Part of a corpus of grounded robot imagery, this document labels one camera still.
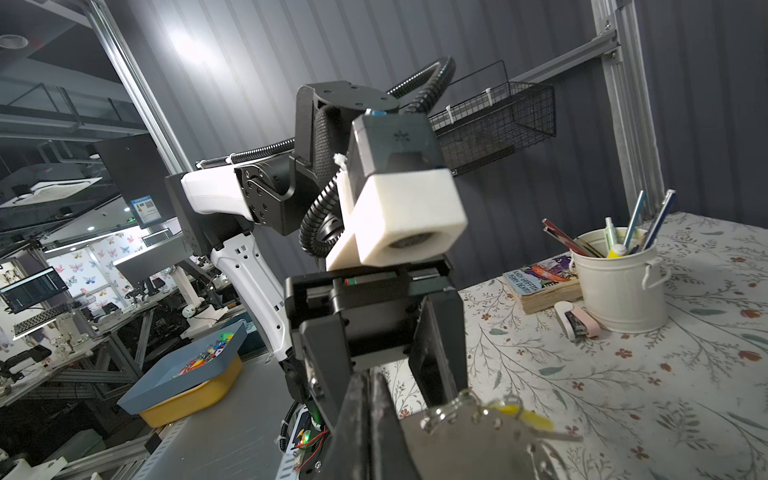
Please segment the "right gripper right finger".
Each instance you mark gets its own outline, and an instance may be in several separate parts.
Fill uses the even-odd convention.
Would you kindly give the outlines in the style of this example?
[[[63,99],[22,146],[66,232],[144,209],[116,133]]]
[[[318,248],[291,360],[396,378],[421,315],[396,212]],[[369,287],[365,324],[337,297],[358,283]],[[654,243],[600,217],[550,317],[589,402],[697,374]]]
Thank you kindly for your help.
[[[372,479],[419,479],[383,374],[370,380],[370,473]]]

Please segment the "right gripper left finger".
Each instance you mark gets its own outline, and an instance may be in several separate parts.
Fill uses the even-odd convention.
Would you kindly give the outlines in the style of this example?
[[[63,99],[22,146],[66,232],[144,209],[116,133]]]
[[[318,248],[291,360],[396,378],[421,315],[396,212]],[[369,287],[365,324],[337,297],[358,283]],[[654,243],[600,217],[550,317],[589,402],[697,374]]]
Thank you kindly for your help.
[[[351,378],[318,479],[370,478],[370,390],[369,371]]]

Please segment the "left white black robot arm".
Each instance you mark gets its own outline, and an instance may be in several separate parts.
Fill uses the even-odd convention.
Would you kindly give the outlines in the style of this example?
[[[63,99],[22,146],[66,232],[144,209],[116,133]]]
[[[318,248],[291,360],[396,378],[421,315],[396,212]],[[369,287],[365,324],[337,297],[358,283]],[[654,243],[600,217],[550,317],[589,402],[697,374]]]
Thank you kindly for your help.
[[[428,118],[450,78],[441,62],[387,91],[302,86],[292,139],[166,180],[194,252],[319,425],[336,425],[353,374],[400,358],[430,406],[468,385],[445,260],[468,220]]]

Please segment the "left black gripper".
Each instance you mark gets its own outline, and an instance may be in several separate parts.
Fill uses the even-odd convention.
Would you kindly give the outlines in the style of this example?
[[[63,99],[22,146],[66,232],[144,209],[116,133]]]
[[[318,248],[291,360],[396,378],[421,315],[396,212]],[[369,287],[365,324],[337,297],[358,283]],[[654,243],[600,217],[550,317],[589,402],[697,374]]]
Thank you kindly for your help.
[[[427,406],[447,404],[468,387],[463,301],[450,274],[439,256],[286,280],[293,352],[309,369],[312,397],[331,431],[353,369],[408,355]]]

